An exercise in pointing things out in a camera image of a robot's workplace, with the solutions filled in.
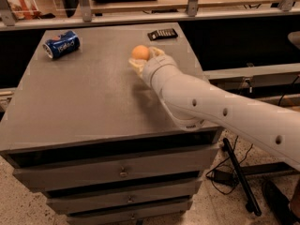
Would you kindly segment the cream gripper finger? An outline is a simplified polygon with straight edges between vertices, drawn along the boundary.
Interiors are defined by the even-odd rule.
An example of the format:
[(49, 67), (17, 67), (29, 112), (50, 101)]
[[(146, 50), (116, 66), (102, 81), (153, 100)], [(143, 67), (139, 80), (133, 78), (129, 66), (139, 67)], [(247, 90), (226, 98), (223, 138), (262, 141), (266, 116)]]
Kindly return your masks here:
[(153, 46), (149, 47), (148, 50), (149, 50), (149, 58), (154, 58), (165, 54), (163, 50)]
[(143, 68), (147, 63), (147, 61), (143, 59), (134, 59), (134, 58), (130, 58), (128, 61), (131, 67), (133, 68), (133, 70), (136, 72), (136, 74), (141, 78), (143, 76)]

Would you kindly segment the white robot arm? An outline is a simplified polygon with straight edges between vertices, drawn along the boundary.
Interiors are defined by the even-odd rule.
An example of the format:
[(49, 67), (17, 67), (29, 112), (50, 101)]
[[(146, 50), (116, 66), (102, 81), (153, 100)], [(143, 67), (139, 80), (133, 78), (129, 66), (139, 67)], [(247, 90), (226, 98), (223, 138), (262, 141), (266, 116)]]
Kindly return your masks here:
[(183, 73), (159, 48), (136, 46), (129, 63), (185, 131), (218, 124), (300, 170), (300, 112), (224, 91)]

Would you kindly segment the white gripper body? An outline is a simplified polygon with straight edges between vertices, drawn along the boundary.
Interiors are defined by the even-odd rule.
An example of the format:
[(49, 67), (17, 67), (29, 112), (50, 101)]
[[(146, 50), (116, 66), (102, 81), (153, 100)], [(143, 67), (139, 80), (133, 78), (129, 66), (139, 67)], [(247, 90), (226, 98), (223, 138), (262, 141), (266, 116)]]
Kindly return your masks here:
[(167, 79), (179, 73), (176, 62), (169, 55), (151, 58), (143, 67), (142, 79), (152, 89), (160, 89)]

